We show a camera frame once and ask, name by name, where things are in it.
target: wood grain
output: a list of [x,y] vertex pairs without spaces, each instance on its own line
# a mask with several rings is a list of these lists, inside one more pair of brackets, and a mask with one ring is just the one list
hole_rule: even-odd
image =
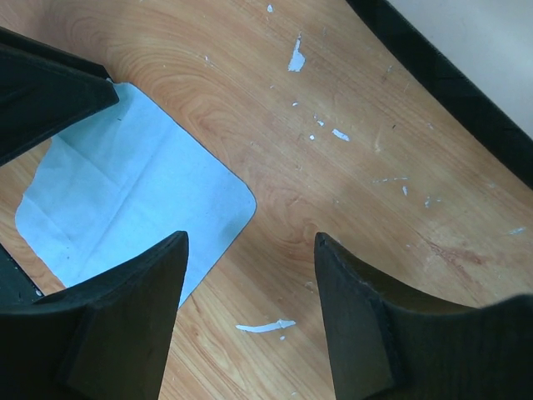
[[[334,398],[312,264],[319,230],[454,302],[479,306],[533,288],[533,192],[343,0],[271,4],[273,13],[258,0],[0,4],[0,25],[138,86],[257,197],[251,223],[178,312],[163,399]],[[288,72],[299,34],[306,64]],[[51,293],[61,284],[14,225],[45,151],[0,168],[0,241]],[[375,182],[400,177],[409,180]],[[297,325],[235,329],[279,318]]]

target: white wall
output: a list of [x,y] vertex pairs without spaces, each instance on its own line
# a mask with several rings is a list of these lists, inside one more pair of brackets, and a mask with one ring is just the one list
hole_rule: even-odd
[[389,0],[533,138],[533,0]]

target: black baseboard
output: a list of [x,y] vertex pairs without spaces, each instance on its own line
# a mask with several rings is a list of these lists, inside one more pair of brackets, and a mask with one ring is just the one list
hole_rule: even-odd
[[413,77],[501,163],[533,188],[533,140],[387,1],[347,1]]

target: white paint chip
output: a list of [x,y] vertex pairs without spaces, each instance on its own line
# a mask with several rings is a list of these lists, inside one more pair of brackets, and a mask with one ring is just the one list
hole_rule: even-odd
[[324,125],[326,125],[326,123],[324,121],[322,121],[321,119],[318,119],[318,115],[316,115],[316,112],[315,114],[313,115],[313,118],[315,118],[315,121],[317,124],[319,124],[321,127],[323,127]]
[[333,129],[331,131],[335,136],[337,136],[339,139],[344,140],[345,142],[350,142],[350,137],[346,135],[345,133],[342,133],[338,129]]
[[385,182],[395,182],[395,181],[408,181],[408,177],[386,177],[385,179],[374,179],[372,183],[385,183]]
[[296,44],[294,45],[294,50],[292,51],[292,58],[289,62],[289,72],[298,73],[303,68],[303,65],[306,63],[306,57],[300,53],[301,45],[301,35],[298,36]]
[[509,231],[508,235],[519,235],[526,231],[525,227],[518,227],[517,229],[513,229],[512,231]]
[[296,325],[294,321],[285,321],[283,319],[277,320],[277,322],[269,323],[267,325],[261,325],[260,327],[248,327],[246,325],[236,325],[235,328],[240,331],[251,332],[251,333],[265,333],[270,331],[276,331],[278,329],[286,329]]

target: red stain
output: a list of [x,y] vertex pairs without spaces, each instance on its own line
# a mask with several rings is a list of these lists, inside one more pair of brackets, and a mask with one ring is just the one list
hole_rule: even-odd
[[436,255],[442,258],[448,264],[454,266],[457,272],[467,281],[473,282],[472,277],[465,270],[461,262],[472,263],[476,265],[485,265],[489,261],[488,257],[480,256],[475,252],[470,250],[465,250],[462,248],[453,248],[453,247],[441,247],[433,242],[427,241],[427,244],[430,245],[431,251]]

